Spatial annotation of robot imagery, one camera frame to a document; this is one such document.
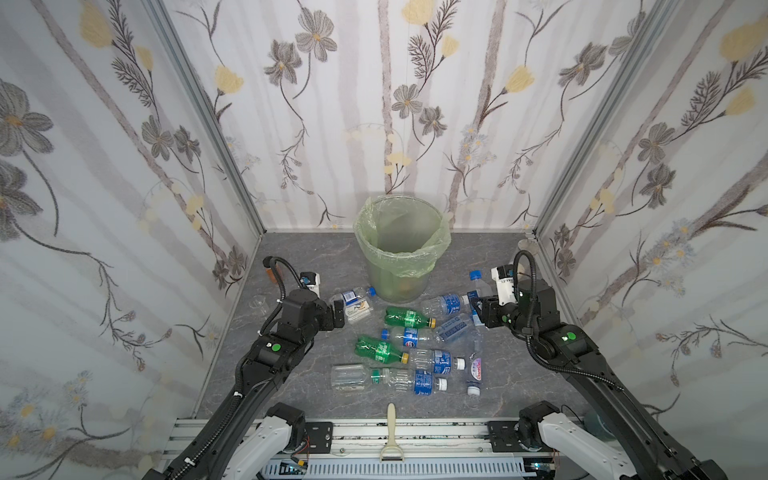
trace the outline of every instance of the metal corner post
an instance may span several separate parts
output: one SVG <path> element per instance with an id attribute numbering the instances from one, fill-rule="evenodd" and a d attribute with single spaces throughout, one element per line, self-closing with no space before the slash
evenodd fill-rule
<path id="1" fill-rule="evenodd" d="M 141 0 L 144 9 L 149 14 L 152 26 L 154 27 L 157 36 L 160 37 L 165 51 L 171 59 L 171 63 L 174 65 L 174 70 L 179 75 L 184 90 L 187 92 L 190 103 L 194 107 L 195 111 L 200 116 L 203 122 L 206 133 L 214 143 L 214 148 L 221 159 L 222 167 L 227 174 L 227 178 L 230 180 L 230 184 L 235 190 L 240 203 L 243 205 L 246 215 L 251 223 L 251 227 L 254 233 L 261 236 L 266 232 L 264 224 L 259 216 L 259 212 L 256 206 L 251 201 L 251 195 L 248 191 L 243 178 L 240 176 L 240 172 L 237 169 L 237 163 L 232 157 L 232 153 L 227 148 L 227 141 L 224 139 L 224 135 L 221 132 L 219 122 L 216 120 L 216 115 L 212 106 L 205 94 L 203 86 L 197 75 L 194 72 L 194 68 L 187 57 L 187 53 L 184 50 L 184 46 L 181 44 L 179 35 L 174 28 L 173 22 L 168 16 L 168 10 L 166 10 L 163 0 Z"/>
<path id="2" fill-rule="evenodd" d="M 541 232 L 550 227 L 550 223 L 568 195 L 571 186 L 576 181 L 590 152 L 592 152 L 595 144 L 603 134 L 609 120 L 624 99 L 624 96 L 629 92 L 632 81 L 654 50 L 657 40 L 664 33 L 664 28 L 680 3 L 680 0 L 657 0 L 654 3 L 647 19 L 643 22 L 640 31 L 637 33 L 636 41 L 627 52 L 627 57 L 621 62 L 619 72 L 611 82 L 611 86 L 608 87 L 605 96 L 587 126 L 587 130 L 573 150 L 571 158 L 562 171 L 550 197 L 545 202 L 535 229 L 537 237 Z"/>

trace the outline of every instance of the green plastic bottle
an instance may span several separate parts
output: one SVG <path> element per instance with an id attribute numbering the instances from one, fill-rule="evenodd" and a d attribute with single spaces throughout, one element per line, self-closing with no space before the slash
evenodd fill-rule
<path id="1" fill-rule="evenodd" d="M 410 329 L 435 328 L 435 319 L 422 315 L 416 310 L 405 308 L 404 306 L 386 307 L 386 316 L 384 322 L 387 325 L 404 326 Z"/>
<path id="2" fill-rule="evenodd" d="M 355 353 L 381 363 L 408 363 L 407 353 L 400 352 L 396 348 L 393 348 L 389 342 L 384 342 L 383 340 L 378 340 L 367 335 L 363 335 L 357 339 Z"/>

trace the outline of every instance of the floral wallpaper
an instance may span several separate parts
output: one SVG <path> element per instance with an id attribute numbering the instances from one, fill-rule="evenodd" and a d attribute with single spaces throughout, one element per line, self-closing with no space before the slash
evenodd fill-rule
<path id="1" fill-rule="evenodd" d="M 653 2 L 164 0 L 268 228 L 531 229 Z"/>
<path id="2" fill-rule="evenodd" d="M 143 8 L 0 6 L 0 462 L 140 478 L 257 238 Z"/>
<path id="3" fill-rule="evenodd" d="M 765 3 L 682 2 L 538 232 L 618 374 L 731 478 L 766 467 L 766 114 Z"/>

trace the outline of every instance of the trash can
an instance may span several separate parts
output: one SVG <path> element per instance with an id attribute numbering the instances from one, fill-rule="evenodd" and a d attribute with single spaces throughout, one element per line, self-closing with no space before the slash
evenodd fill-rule
<path id="1" fill-rule="evenodd" d="M 354 228 L 376 295 L 392 303 L 421 295 L 435 262 L 451 244 L 442 212 L 407 195 L 369 198 Z"/>

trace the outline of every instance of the peeler handle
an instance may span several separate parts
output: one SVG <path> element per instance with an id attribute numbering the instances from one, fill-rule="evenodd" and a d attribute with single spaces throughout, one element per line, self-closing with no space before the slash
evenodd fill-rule
<path id="1" fill-rule="evenodd" d="M 395 439 L 395 404 L 390 403 L 386 409 L 386 426 L 389 430 L 389 441 L 392 442 Z"/>

